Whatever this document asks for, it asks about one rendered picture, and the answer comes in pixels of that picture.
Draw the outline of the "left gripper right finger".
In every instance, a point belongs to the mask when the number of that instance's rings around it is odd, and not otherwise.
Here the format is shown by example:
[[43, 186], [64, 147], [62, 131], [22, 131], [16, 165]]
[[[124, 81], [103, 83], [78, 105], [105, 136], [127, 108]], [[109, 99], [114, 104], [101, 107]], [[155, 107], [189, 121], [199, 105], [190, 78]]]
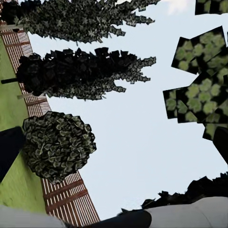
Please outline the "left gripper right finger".
[[218, 126], [212, 142], [228, 165], [228, 128]]

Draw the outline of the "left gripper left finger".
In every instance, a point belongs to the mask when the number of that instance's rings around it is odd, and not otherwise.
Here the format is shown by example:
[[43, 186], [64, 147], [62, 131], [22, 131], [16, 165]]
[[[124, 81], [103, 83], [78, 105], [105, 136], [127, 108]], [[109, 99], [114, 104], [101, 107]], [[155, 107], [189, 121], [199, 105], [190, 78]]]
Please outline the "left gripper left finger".
[[25, 144], [20, 126], [0, 132], [0, 183]]

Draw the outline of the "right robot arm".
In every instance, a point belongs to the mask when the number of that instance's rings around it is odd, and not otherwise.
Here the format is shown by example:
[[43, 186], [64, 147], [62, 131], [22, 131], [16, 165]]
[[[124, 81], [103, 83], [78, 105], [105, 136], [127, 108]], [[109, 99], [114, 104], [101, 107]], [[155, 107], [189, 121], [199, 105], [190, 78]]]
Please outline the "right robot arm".
[[0, 205], [0, 228], [228, 228], [228, 197], [136, 210], [81, 227], [51, 214]]

